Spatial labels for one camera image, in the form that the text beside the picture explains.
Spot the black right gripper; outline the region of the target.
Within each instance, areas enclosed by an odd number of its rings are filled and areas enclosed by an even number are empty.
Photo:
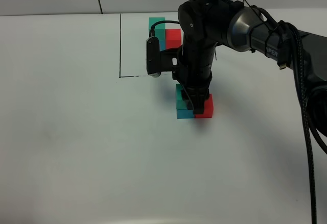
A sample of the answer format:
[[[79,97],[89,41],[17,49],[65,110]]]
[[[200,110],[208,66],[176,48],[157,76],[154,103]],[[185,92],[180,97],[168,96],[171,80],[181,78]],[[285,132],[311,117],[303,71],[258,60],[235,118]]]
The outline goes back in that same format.
[[[193,109],[194,114],[204,113],[205,101],[209,97],[215,51],[215,45],[202,47],[182,45],[177,51],[178,67],[172,76],[183,87],[182,100],[187,109]]]

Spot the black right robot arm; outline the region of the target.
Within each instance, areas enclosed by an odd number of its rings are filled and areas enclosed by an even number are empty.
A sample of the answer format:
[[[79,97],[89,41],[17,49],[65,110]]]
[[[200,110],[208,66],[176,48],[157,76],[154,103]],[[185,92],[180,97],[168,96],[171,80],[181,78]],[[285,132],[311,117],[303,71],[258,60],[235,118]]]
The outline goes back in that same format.
[[[326,149],[325,37],[275,21],[263,8],[232,0],[189,0],[180,5],[178,20],[184,38],[175,76],[196,111],[203,110],[218,45],[260,52],[280,69],[293,70],[305,137],[313,136]]]

